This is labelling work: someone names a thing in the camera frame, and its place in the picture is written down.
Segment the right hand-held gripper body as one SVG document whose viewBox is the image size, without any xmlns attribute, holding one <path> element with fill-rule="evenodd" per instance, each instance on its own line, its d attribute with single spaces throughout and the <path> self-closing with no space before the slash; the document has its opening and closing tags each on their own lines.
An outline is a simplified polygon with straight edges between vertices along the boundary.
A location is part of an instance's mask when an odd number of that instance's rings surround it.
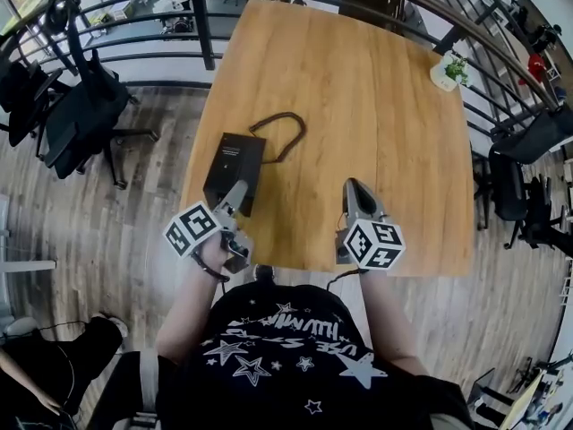
<svg viewBox="0 0 573 430">
<path fill-rule="evenodd" d="M 405 250 L 400 226 L 385 221 L 355 219 L 335 239 L 336 264 L 366 271 L 391 269 Z"/>
</svg>

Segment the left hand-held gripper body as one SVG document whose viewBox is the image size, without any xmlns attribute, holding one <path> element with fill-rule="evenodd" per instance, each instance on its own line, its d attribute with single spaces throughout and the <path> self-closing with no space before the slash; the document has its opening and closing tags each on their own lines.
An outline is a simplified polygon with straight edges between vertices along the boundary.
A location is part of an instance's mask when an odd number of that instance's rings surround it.
<svg viewBox="0 0 573 430">
<path fill-rule="evenodd" d="M 251 265 L 252 240 L 238 227 L 236 208 L 222 201 L 211 210 L 204 201 L 176 214 L 163 236 L 179 258 L 198 256 L 201 246 L 213 235 L 221 235 L 220 246 L 227 254 L 223 268 L 237 274 Z"/>
</svg>

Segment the black box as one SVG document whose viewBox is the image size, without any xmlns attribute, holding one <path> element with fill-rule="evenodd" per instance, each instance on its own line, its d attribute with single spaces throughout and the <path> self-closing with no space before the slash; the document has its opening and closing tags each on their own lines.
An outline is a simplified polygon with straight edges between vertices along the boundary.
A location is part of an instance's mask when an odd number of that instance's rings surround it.
<svg viewBox="0 0 573 430">
<path fill-rule="evenodd" d="M 243 180 L 247 190 L 239 211 L 247 218 L 251 216 L 265 144 L 263 138 L 223 133 L 203 185 L 210 208 L 219 204 L 237 181 Z"/>
</svg>

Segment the person's left forearm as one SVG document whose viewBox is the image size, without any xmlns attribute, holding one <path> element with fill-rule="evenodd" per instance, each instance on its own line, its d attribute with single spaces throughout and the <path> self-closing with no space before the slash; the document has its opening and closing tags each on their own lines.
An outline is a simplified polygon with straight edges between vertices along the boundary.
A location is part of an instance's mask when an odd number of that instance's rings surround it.
<svg viewBox="0 0 573 430">
<path fill-rule="evenodd" d="M 181 363 L 201 342 L 218 281 L 195 261 L 175 294 L 175 300 L 158 330 L 156 351 Z"/>
</svg>

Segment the person's right forearm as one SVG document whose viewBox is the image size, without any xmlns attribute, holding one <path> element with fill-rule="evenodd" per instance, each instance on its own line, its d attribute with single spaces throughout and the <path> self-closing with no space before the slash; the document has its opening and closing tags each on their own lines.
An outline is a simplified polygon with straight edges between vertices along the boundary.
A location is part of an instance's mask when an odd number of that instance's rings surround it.
<svg viewBox="0 0 573 430">
<path fill-rule="evenodd" d="M 415 330 L 384 271 L 360 275 L 364 308 L 375 353 L 413 375 L 428 375 L 418 356 Z"/>
</svg>

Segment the person's left hand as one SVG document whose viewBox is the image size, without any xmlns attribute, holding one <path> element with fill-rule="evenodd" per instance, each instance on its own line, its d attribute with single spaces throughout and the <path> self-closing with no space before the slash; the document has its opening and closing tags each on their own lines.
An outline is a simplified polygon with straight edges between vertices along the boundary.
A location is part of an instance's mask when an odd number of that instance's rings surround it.
<svg viewBox="0 0 573 430">
<path fill-rule="evenodd" d="M 213 271 L 221 272 L 227 260 L 227 250 L 222 246 L 222 235 L 218 231 L 201 243 L 199 256 Z"/>
</svg>

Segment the black mesh office chair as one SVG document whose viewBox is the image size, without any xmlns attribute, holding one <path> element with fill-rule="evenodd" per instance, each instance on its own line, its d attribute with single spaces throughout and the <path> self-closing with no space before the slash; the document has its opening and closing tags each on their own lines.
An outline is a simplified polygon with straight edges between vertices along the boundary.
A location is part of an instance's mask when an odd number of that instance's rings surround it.
<svg viewBox="0 0 573 430">
<path fill-rule="evenodd" d="M 526 217 L 526 183 L 522 167 L 573 136 L 573 109 L 544 110 L 525 129 L 495 142 L 488 162 L 495 213 L 505 221 Z"/>
<path fill-rule="evenodd" d="M 573 236 L 565 234 L 556 227 L 552 219 L 551 195 L 548 191 L 549 178 L 534 176 L 528 184 L 527 214 L 523 229 L 523 240 L 532 249 L 540 245 L 557 248 L 573 258 Z"/>
<path fill-rule="evenodd" d="M 473 178 L 476 185 L 474 200 L 481 199 L 483 207 L 483 218 L 477 222 L 477 230 L 484 231 L 490 223 L 490 205 L 491 205 L 491 175 L 490 164 L 487 157 L 473 150 L 470 147 L 472 155 Z"/>
<path fill-rule="evenodd" d="M 50 104 L 69 90 L 59 81 L 62 73 L 58 68 L 47 74 L 37 62 L 25 66 L 9 59 L 0 61 L 0 108 L 9 115 L 7 125 L 0 123 L 0 131 L 8 133 L 12 147 L 27 135 L 36 138 L 36 157 L 40 160 L 44 160 L 40 148 Z"/>
</svg>

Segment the potted plant in white pot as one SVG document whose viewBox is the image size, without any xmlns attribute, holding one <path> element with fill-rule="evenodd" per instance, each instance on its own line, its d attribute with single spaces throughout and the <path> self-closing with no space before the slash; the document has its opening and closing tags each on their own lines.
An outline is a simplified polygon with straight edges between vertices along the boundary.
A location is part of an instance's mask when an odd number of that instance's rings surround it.
<svg viewBox="0 0 573 430">
<path fill-rule="evenodd" d="M 453 91 L 469 82 L 467 59 L 454 50 L 447 51 L 430 70 L 432 82 L 442 90 Z"/>
</svg>

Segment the black office chair with headrest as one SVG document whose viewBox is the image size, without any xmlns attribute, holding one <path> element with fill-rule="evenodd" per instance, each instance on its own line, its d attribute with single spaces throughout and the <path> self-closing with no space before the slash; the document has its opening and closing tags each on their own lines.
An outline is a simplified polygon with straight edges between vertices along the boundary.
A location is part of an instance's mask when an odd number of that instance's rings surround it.
<svg viewBox="0 0 573 430">
<path fill-rule="evenodd" d="M 85 56 L 76 25 L 80 5 L 81 0 L 49 0 L 45 13 L 47 28 L 66 35 L 69 53 L 81 80 L 47 113 L 48 152 L 44 162 L 60 179 L 65 179 L 74 171 L 83 172 L 89 159 L 101 153 L 110 169 L 113 185 L 124 190 L 127 183 L 116 175 L 111 142 L 130 136 L 147 136 L 155 142 L 158 135 L 148 128 L 117 127 L 127 105 L 136 104 L 138 100 L 120 82 L 116 72 L 102 65 L 97 49 L 91 50 L 90 58 Z"/>
</svg>

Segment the black star-print t-shirt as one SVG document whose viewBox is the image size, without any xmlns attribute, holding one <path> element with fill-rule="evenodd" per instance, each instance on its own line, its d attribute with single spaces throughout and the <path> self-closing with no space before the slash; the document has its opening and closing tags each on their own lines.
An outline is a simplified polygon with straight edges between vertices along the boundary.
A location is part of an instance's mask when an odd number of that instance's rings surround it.
<svg viewBox="0 0 573 430">
<path fill-rule="evenodd" d="M 157 410 L 163 430 L 474 430 L 458 386 L 379 357 L 310 285 L 227 291 Z"/>
</svg>

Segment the black railing with wooden handrail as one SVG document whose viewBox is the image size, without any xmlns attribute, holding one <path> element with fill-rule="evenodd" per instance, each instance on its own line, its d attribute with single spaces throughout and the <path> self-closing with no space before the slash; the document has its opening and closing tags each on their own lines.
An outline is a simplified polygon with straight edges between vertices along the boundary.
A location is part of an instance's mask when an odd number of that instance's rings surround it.
<svg viewBox="0 0 573 430">
<path fill-rule="evenodd" d="M 104 0 L 100 4 L 94 4 L 92 6 L 82 6 L 80 4 L 80 10 L 77 12 L 76 17 L 82 17 L 85 13 L 95 12 L 97 10 L 111 7 L 113 4 L 131 2 L 132 0 Z M 492 56 L 496 56 L 499 59 L 499 62 L 502 63 L 506 69 L 511 72 L 509 73 L 509 78 L 513 81 L 511 83 L 511 87 L 509 87 L 506 83 L 502 82 L 499 79 L 497 74 L 493 74 L 493 71 L 488 71 L 477 60 L 467 59 L 467 64 L 473 68 L 475 71 L 479 72 L 482 77 L 486 79 L 486 85 L 488 82 L 493 82 L 497 84 L 498 89 L 503 90 L 502 97 L 506 97 L 510 95 L 514 98 L 514 101 L 521 106 L 523 109 L 522 115 L 515 115 L 510 110 L 509 105 L 502 106 L 501 103 L 498 103 L 496 99 L 490 92 L 489 85 L 487 86 L 486 91 L 478 90 L 475 86 L 470 86 L 469 83 L 466 86 L 467 89 L 470 89 L 479 97 L 488 101 L 493 108 L 498 109 L 502 113 L 507 116 L 505 121 L 500 121 L 497 118 L 486 116 L 486 114 L 482 111 L 479 111 L 476 107 L 470 104 L 465 103 L 465 108 L 470 110 L 475 115 L 481 116 L 486 121 L 492 123 L 493 135 L 498 135 L 501 133 L 510 134 L 513 131 L 513 127 L 521 126 L 525 128 L 524 120 L 531 117 L 539 117 L 541 116 L 542 111 L 546 111 L 547 114 L 552 114 L 553 116 L 558 116 L 560 118 L 564 118 L 565 116 L 573 116 L 571 115 L 573 112 L 569 111 L 566 113 L 565 104 L 559 105 L 556 96 L 553 90 L 547 90 L 546 88 L 551 88 L 551 85 L 548 83 L 548 80 L 543 77 L 544 86 L 541 87 L 536 79 L 530 74 L 524 66 L 519 63 L 517 58 L 511 57 L 505 53 L 498 45 L 495 44 L 492 37 L 487 36 L 483 30 L 480 29 L 477 22 L 470 21 L 467 18 L 462 18 L 461 15 L 458 15 L 453 11 L 452 8 L 445 5 L 440 0 L 388 0 L 386 6 L 388 7 L 387 10 L 396 9 L 398 11 L 399 4 L 403 4 L 404 2 L 408 2 L 410 4 L 418 5 L 419 7 L 428 10 L 430 13 L 440 17 L 442 20 L 451 24 L 451 28 L 449 32 L 442 37 L 442 39 L 437 39 L 429 34 L 422 33 L 420 30 L 407 26 L 404 21 L 398 19 L 398 17 L 394 17 L 392 14 L 383 12 L 375 9 L 373 6 L 369 4 L 361 4 L 357 3 L 355 0 L 310 0 L 314 3 L 320 4 L 327 4 L 330 6 L 336 6 L 338 9 L 342 8 L 343 10 L 352 10 L 357 15 L 352 15 L 350 17 L 357 19 L 359 21 L 366 22 L 368 19 L 371 25 L 392 31 L 397 33 L 398 35 L 403 35 L 402 32 L 408 32 L 417 36 L 419 39 L 423 39 L 428 43 L 433 44 L 433 51 L 440 55 L 444 55 L 446 51 L 450 50 L 454 47 L 456 43 L 463 39 L 472 39 L 476 43 L 482 46 L 486 57 L 490 63 L 492 64 L 492 68 L 494 67 L 494 63 L 492 61 Z M 39 20 L 43 15 L 47 13 L 47 8 L 49 7 L 49 3 L 51 0 L 41 0 L 32 11 L 26 15 L 23 19 L 20 19 L 17 23 L 15 23 L 5 34 L 0 34 L 0 49 L 3 49 L 2 54 L 0 56 L 8 57 L 15 49 L 18 49 L 19 52 L 21 51 L 21 45 L 28 42 L 28 39 L 21 40 L 22 33 L 25 31 L 29 31 L 29 26 L 31 25 L 38 25 Z M 131 24 L 136 22 L 143 22 L 147 20 L 153 19 L 174 19 L 175 17 L 188 17 L 194 19 L 194 28 L 197 30 L 196 34 L 192 34 L 188 32 L 187 34 L 179 34 L 176 35 L 175 33 L 172 35 L 163 34 L 157 36 L 140 36 L 140 37 L 131 37 L 129 39 L 119 39 L 117 42 L 109 42 L 104 43 L 103 45 L 94 45 L 94 48 L 98 47 L 108 47 L 108 46 L 115 46 L 115 45 L 123 45 L 129 43 L 142 43 L 147 41 L 153 40 L 171 40 L 171 39 L 188 39 L 199 41 L 201 46 L 201 52 L 183 52 L 179 57 L 199 57 L 203 59 L 206 69 L 214 70 L 215 69 L 215 59 L 222 59 L 222 54 L 215 53 L 212 48 L 212 40 L 217 41 L 229 41 L 230 36 L 213 36 L 210 31 L 210 17 L 212 18 L 236 18 L 238 19 L 240 16 L 237 13 L 210 13 L 207 10 L 206 0 L 192 0 L 192 10 L 187 11 L 172 11 L 172 12 L 163 12 L 163 13 L 153 13 L 152 15 L 140 17 L 139 19 L 131 19 L 131 20 L 119 20 L 119 21 L 112 21 L 109 24 L 100 24 L 99 26 L 88 26 L 84 31 L 78 32 L 80 35 L 85 33 L 91 33 L 94 30 L 103 30 L 106 28 L 112 28 L 119 25 L 124 24 Z M 517 92 L 517 84 L 514 81 L 515 77 L 519 77 L 521 80 L 524 81 L 527 88 L 531 91 L 534 97 L 535 106 L 529 106 L 525 102 L 524 99 L 521 98 L 520 93 Z M 474 124 L 471 124 L 470 127 L 474 128 L 477 132 L 480 132 L 484 135 L 490 135 L 492 132 L 485 131 L 477 127 Z"/>
</svg>

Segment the cluttered work desk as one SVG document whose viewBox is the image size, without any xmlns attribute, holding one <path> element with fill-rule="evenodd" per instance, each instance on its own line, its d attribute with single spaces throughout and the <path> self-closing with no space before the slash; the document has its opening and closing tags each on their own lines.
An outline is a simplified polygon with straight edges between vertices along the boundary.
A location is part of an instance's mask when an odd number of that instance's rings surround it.
<svg viewBox="0 0 573 430">
<path fill-rule="evenodd" d="M 475 380 L 467 399 L 470 410 L 478 419 L 475 430 L 527 430 L 539 428 L 561 413 L 558 403 L 545 409 L 549 399 L 563 384 L 562 374 L 573 366 L 573 349 L 556 361 L 534 361 L 528 357 L 525 366 L 517 369 L 512 385 L 505 391 L 492 388 L 492 368 Z"/>
</svg>

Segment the white desk frame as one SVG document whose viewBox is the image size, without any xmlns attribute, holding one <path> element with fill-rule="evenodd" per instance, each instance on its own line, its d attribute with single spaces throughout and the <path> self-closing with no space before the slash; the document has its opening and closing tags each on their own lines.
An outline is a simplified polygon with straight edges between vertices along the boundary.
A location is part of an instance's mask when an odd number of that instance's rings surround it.
<svg viewBox="0 0 573 430">
<path fill-rule="evenodd" d="M 8 239 L 11 232 L 7 227 L 10 201 L 6 195 L 0 193 L 0 331 L 14 320 L 9 301 L 7 287 L 8 273 L 23 273 L 35 271 L 52 271 L 56 269 L 54 260 L 26 260 L 10 262 L 6 258 Z"/>
</svg>

